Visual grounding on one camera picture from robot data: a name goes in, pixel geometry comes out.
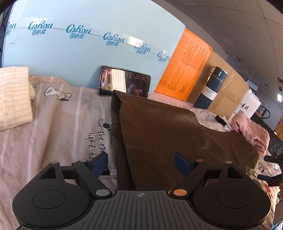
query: qr code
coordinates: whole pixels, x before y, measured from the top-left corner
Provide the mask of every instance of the qr code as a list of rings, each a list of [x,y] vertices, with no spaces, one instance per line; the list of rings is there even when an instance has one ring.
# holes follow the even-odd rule
[[[238,113],[244,113],[244,111],[242,111],[242,110],[239,110],[239,111],[237,112],[237,114],[238,114]]]

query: crosshair marking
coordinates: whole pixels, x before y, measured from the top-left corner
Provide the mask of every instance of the crosshair marking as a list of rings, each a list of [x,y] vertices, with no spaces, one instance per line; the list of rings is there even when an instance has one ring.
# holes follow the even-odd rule
[[[137,194],[139,197],[144,197],[146,194],[144,194],[144,193],[139,193],[139,194]]]

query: thermos lid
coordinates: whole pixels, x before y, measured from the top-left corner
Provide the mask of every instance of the thermos lid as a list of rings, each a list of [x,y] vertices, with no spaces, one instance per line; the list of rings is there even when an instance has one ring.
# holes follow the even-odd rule
[[[215,70],[213,71],[212,75],[224,82],[226,77],[228,76],[228,73],[217,66],[215,67]]]

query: white knit sweater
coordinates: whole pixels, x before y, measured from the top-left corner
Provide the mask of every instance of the white knit sweater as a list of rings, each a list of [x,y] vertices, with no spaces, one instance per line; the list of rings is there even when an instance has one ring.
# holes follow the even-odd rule
[[[31,122],[35,93],[28,67],[0,68],[0,130]]]

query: bottle label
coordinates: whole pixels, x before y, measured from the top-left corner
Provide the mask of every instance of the bottle label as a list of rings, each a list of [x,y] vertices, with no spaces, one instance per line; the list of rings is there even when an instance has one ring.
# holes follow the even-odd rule
[[[202,94],[212,101],[214,100],[214,98],[217,95],[216,92],[214,92],[212,89],[208,88],[207,86],[204,87]]]

